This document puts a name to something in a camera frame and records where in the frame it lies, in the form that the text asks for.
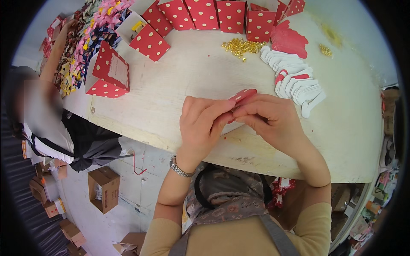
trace black apron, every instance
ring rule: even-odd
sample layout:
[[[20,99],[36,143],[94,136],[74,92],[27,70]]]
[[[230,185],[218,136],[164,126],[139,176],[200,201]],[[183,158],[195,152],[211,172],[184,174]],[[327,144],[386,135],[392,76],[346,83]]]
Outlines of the black apron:
[[[118,138],[121,137],[121,135],[101,128],[68,111],[63,112],[61,121],[73,141],[74,152],[69,152],[48,139],[38,137],[33,133],[31,136],[32,143],[30,143],[29,140],[28,142],[36,155],[44,156],[36,150],[35,138],[60,153],[74,157],[74,161],[70,163],[70,166],[77,172],[87,169],[93,163],[104,165],[120,155],[121,146],[118,142]],[[106,151],[108,154],[100,154],[100,156],[96,156],[93,152],[97,151]]]

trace sleeve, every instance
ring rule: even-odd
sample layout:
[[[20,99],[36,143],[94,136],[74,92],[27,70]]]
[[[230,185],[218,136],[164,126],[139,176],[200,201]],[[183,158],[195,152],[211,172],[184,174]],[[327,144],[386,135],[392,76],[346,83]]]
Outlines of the sleeve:
[[[181,238],[181,226],[168,219],[153,219],[144,244],[141,256],[167,256],[172,246]]]
[[[290,236],[301,256],[329,254],[330,224],[332,207],[328,203],[318,203],[303,210]]]

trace concrete floor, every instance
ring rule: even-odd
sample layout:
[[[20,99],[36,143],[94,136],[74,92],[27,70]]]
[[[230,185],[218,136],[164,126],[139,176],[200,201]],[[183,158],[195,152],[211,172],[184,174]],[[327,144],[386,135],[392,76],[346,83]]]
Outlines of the concrete floor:
[[[153,218],[159,189],[169,169],[172,154],[122,137],[123,152],[135,151],[133,158],[117,159],[108,166],[121,176],[118,205],[105,215],[89,201],[87,173],[99,168],[91,166],[80,173],[68,166],[67,178],[57,181],[67,218],[83,233],[82,246],[92,256],[113,256],[119,253],[112,244],[129,232],[146,232]]]

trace hand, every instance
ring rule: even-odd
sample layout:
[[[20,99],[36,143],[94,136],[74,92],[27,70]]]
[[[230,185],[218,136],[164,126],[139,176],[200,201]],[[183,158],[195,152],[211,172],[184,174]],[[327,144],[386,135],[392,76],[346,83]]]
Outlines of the hand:
[[[182,146],[177,165],[184,172],[194,172],[217,143],[225,124],[233,119],[234,101],[210,100],[187,96],[182,106],[180,130]]]
[[[303,157],[305,150],[313,146],[303,132],[291,100],[256,94],[241,102],[233,116],[237,122],[244,122],[254,129],[256,134],[274,148],[296,160]]]

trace woman's right hand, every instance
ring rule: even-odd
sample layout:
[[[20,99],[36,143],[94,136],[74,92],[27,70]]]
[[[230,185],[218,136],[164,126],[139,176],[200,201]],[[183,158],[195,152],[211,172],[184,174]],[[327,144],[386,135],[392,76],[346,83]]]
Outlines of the woman's right hand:
[[[314,148],[303,132],[292,100],[256,94],[241,102],[233,116],[237,122],[244,122],[267,143],[297,161],[305,150]]]

